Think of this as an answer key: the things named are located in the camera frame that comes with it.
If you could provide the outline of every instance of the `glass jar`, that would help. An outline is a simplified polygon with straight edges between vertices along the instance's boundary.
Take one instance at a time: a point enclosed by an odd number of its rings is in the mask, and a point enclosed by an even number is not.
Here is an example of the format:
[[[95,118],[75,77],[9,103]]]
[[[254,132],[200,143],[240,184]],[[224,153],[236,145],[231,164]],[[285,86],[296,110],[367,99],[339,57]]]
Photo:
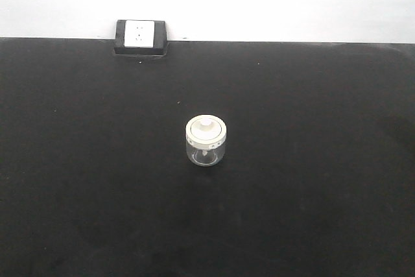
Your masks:
[[[220,162],[225,154],[226,125],[213,115],[196,116],[186,125],[187,157],[202,167]]]

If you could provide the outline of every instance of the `wall socket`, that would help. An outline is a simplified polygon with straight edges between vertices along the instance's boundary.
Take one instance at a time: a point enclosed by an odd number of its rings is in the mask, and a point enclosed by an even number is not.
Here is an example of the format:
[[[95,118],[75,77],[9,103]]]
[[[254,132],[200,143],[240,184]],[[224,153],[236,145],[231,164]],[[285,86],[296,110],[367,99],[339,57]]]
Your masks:
[[[125,21],[125,47],[153,48],[154,21]]]
[[[114,50],[116,54],[165,55],[166,23],[133,19],[118,20]]]

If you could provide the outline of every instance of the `black tabletop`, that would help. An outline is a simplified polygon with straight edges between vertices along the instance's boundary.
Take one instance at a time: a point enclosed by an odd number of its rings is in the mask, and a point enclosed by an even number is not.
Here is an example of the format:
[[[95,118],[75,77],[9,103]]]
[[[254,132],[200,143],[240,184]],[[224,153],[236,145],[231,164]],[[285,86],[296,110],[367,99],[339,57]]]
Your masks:
[[[413,45],[4,38],[0,105],[0,276],[415,275]]]

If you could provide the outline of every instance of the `jar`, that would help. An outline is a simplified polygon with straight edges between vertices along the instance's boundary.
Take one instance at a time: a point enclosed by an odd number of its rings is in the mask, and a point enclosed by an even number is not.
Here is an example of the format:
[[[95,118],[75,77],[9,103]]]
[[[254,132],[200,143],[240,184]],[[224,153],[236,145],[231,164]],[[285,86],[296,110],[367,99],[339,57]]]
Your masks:
[[[213,115],[196,116],[186,125],[187,157],[202,167],[220,162],[225,154],[226,125]]]

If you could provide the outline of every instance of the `white lid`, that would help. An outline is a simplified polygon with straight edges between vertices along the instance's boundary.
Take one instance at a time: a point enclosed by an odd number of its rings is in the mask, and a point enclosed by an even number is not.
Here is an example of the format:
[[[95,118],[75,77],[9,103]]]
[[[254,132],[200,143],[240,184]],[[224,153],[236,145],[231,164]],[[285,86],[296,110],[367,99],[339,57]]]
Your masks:
[[[186,140],[197,149],[216,149],[226,141],[226,125],[213,115],[196,116],[186,125]]]

